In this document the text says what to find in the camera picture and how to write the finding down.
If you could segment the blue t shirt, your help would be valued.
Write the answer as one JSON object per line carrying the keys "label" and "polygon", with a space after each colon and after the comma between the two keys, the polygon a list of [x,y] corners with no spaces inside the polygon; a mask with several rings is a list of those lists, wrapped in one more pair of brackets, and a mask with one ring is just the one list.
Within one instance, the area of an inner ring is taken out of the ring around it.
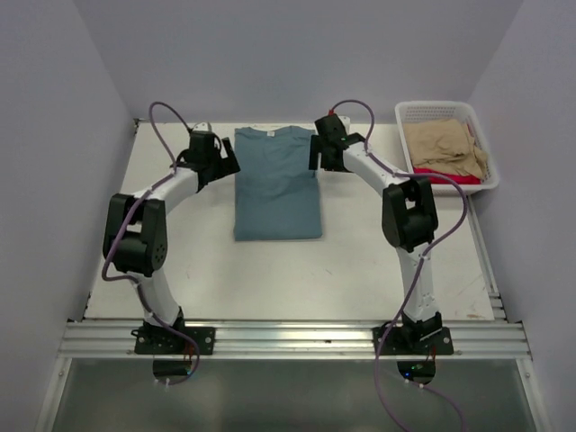
{"label": "blue t shirt", "polygon": [[236,241],[312,240],[323,235],[320,186],[309,169],[312,130],[235,130]]}

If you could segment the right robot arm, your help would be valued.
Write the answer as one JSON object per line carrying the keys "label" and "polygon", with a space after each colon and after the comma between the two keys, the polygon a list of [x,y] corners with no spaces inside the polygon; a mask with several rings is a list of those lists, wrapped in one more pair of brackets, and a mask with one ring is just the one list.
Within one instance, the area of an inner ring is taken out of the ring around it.
{"label": "right robot arm", "polygon": [[401,342],[411,353],[421,353],[442,330],[431,254],[427,252],[438,228],[431,183],[379,161],[365,145],[365,138],[348,133],[334,113],[316,120],[315,127],[309,168],[352,173],[382,198],[382,233],[397,252],[404,289],[401,325],[391,328],[389,339]]}

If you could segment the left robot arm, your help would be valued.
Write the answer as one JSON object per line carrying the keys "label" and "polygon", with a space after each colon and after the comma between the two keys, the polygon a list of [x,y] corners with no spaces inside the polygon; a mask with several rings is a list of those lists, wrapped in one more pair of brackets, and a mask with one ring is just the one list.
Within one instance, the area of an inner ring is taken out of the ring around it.
{"label": "left robot arm", "polygon": [[182,309],[163,270],[168,252],[167,216],[208,184],[239,171],[228,138],[190,130],[188,147],[178,154],[166,176],[136,193],[116,193],[109,201],[102,278],[133,284],[144,321],[158,327],[155,341],[167,353],[181,351],[187,341],[186,330],[177,325]]}

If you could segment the white plastic laundry basket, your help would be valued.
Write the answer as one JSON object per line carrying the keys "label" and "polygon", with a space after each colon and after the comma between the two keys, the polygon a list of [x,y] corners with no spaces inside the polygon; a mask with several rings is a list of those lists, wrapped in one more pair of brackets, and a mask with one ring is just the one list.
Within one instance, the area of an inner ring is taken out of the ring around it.
{"label": "white plastic laundry basket", "polygon": [[498,186],[488,140],[468,103],[401,102],[395,116],[410,172],[448,176],[467,194]]}

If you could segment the beige t shirt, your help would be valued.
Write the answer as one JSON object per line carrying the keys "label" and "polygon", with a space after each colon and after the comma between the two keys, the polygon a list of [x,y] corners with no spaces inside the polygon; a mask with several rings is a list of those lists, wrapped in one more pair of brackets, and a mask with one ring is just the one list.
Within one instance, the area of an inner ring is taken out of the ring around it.
{"label": "beige t shirt", "polygon": [[456,119],[441,119],[402,126],[411,164],[438,172],[476,176],[487,174],[488,154],[469,128]]}

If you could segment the red t shirt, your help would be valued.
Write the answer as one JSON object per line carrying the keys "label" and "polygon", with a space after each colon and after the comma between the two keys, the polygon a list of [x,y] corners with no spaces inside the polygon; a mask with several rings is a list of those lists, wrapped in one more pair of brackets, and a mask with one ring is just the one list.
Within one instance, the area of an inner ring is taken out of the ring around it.
{"label": "red t shirt", "polygon": [[430,178],[430,182],[437,185],[448,185],[450,182],[459,185],[480,185],[482,183],[482,181],[474,175],[453,175],[419,167],[414,167],[413,172],[415,174],[426,174]]}

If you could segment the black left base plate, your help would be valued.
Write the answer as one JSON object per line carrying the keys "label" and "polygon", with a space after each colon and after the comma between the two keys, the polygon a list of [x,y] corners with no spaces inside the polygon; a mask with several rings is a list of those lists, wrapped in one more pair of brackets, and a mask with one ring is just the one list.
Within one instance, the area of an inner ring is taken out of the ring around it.
{"label": "black left base plate", "polygon": [[134,352],[137,355],[168,356],[196,354],[211,356],[216,341],[214,327],[184,327],[181,333],[187,335],[198,346],[197,349],[184,338],[177,336],[164,328],[156,326],[141,326],[133,329],[130,334],[135,337]]}

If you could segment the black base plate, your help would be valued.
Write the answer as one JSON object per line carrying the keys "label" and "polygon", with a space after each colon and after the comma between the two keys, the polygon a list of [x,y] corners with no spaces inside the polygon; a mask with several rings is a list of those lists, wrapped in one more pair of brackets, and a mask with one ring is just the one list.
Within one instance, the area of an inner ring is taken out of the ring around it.
{"label": "black base plate", "polygon": [[381,356],[451,356],[455,353],[450,330],[442,327],[425,337],[390,321],[372,328],[374,352]]}
{"label": "black base plate", "polygon": [[156,326],[141,326],[133,329],[130,334],[135,337],[134,352],[137,355],[168,356],[196,354],[211,356],[216,341],[214,327],[184,327],[181,333],[187,335],[198,346],[197,349],[184,338],[177,336],[164,328]]}

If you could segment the aluminium mounting rail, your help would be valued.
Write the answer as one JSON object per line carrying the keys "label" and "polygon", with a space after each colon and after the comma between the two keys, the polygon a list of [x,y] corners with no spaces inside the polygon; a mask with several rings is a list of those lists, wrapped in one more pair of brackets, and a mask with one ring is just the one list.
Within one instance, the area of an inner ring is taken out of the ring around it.
{"label": "aluminium mounting rail", "polygon": [[[456,359],[525,359],[523,327],[506,320],[473,219],[461,202],[437,200],[436,299]],[[231,201],[195,197],[167,218],[164,269],[192,326],[216,330],[226,358],[369,359],[372,330],[401,305],[401,271],[383,237],[371,193],[322,200],[321,238],[237,242]]]}

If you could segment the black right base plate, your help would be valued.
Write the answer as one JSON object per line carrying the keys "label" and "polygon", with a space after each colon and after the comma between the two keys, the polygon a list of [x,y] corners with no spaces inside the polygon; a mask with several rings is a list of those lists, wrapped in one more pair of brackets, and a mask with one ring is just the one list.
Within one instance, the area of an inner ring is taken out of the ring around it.
{"label": "black right base plate", "polygon": [[450,330],[442,327],[425,337],[390,321],[372,328],[374,352],[381,356],[451,356],[455,353]]}

